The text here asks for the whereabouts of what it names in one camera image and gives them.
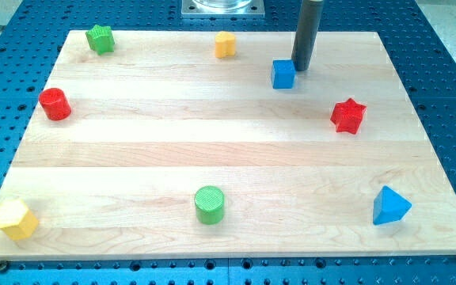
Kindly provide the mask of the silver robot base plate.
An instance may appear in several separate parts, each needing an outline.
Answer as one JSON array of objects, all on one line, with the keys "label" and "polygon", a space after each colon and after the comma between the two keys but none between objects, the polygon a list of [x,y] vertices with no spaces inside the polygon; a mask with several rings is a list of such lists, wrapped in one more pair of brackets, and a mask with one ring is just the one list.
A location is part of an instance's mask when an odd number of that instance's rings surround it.
[{"label": "silver robot base plate", "polygon": [[264,0],[182,0],[183,18],[263,17]]}]

